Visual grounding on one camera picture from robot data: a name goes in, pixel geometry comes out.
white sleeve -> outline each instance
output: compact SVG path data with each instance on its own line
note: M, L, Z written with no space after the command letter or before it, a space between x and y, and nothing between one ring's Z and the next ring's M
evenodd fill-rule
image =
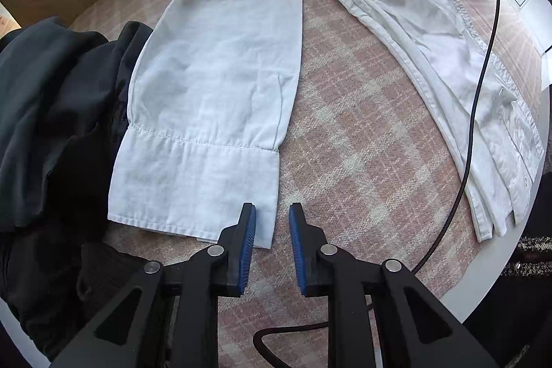
M109 219L216 240L244 202L270 248L303 0L172 0L129 88Z

white garment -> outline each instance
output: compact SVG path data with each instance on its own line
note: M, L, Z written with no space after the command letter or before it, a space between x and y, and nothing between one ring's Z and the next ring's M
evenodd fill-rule
M487 46L459 0L339 0L378 36L424 99L461 174L468 123ZM479 240L525 217L542 143L509 73L493 54L477 106L466 187Z
M109 219L217 240L244 202L270 248L303 0L172 0L129 87Z
M463 173L486 46L459 0L339 0L390 49L423 97ZM215 240L244 202L269 248L279 157L293 107L302 0L173 0L129 88L129 130L115 162L111 220ZM466 193L479 240L524 217L544 154L510 75L492 56L479 100Z

beige fabric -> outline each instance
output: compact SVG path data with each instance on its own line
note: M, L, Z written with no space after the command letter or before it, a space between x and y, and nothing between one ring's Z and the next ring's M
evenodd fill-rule
M128 20L154 27L169 2L100 0L73 28L115 39ZM488 40L495 0L462 2ZM506 3L495 52L536 117L540 58L519 14ZM357 258L396 257L412 267L440 230L460 185L444 140L405 72L336 0L304 0L302 72L280 159L272 249L254 251L246 295L220 301L220 365L227 368L265 366L252 345L256 330L326 319L325 301L302 298L296 286L288 229L293 201L303 203L307 220L323 227L329 241ZM187 259L206 245L115 223L106 241L163 263ZM478 249L464 198L420 279L441 296ZM325 330L267 342L291 366L326 366Z

silver screw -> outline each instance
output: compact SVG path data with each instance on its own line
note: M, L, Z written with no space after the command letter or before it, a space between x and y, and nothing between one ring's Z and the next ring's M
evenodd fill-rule
M387 268L389 271L396 272L402 269L402 264L396 259L389 259L385 263L385 268Z
M337 247L335 245L332 245L331 243L327 243L320 247L320 251L322 251L322 253L326 256L331 256L333 254L336 254Z
M144 265L144 271L150 275L157 273L161 268L161 264L156 260L150 260L146 265Z
M224 247L221 247L220 245L213 245L212 247L209 247L207 252L209 253L209 256L220 256L224 252Z

cord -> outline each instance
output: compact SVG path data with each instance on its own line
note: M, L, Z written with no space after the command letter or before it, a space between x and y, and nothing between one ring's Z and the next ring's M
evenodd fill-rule
M489 38L489 47L487 48L487 53L485 54L485 60L481 68L481 74L479 75L479 82L477 83L477 88L475 89L474 103L471 106L470 126L468 131L468 138L467 138L466 167L464 169L464 176L462 177L462 182L460 183L460 189L458 189L456 199L454 200L451 211L449 212L449 215L446 218L443 224L443 227L441 228L441 231L433 241L433 244L430 246L430 249L427 250L427 253L424 255L424 257L421 258L420 262L418 262L416 266L413 268L412 273L414 274L420 271L420 269L425 265L425 263L428 261L431 255L435 252L435 250L441 243L441 240L443 240L443 237L445 236L446 231L451 226L452 219L454 217L454 214L456 214L456 210L458 209L458 205L460 204L462 195L464 195L467 178L470 174L471 153L472 153L473 144L474 144L475 110L477 109L477 101L479 100L479 93L481 92L483 78L485 77L485 72L487 71L487 64L489 63L489 58L491 56L492 45L495 42L496 28L499 24L499 12L500 12L500 0L496 0L495 21L492 24L491 36ZM374 306L372 304L367 305L368 312L372 310L373 307ZM257 331L253 336L253 346L259 352L261 357L264 360L266 360L268 363L270 363L274 368L292 368L287 363L285 363L277 356L275 356L274 353L270 351L269 348L267 348L267 346L263 342L263 337L271 334L284 334L289 332L302 332L307 330L324 329L327 326L328 326L328 322L325 321L323 323L314 323L312 325L285 326L285 327L279 327L279 328L261 329Z

